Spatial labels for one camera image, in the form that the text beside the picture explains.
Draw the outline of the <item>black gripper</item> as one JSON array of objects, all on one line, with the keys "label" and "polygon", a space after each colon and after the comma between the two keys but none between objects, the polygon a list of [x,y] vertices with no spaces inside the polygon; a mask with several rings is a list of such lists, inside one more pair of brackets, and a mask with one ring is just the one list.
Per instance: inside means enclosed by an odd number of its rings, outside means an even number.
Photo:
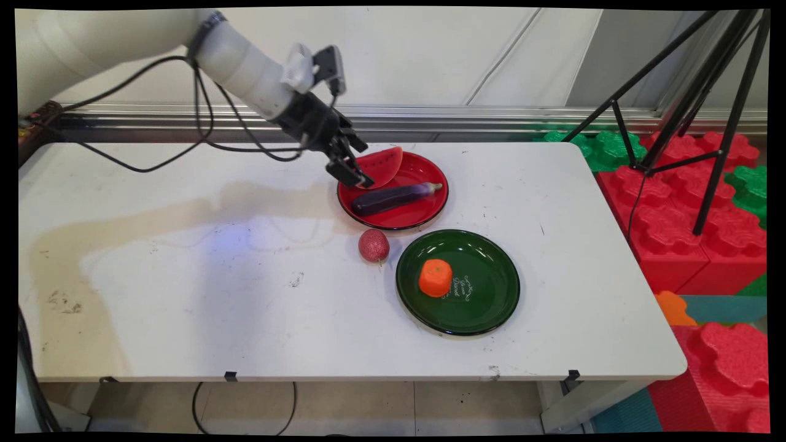
[{"label": "black gripper", "polygon": [[351,152],[364,153],[363,142],[352,123],[333,104],[323,103],[314,93],[295,93],[292,102],[275,118],[275,124],[309,151],[325,153],[327,173],[346,187],[370,188],[375,184]]}]

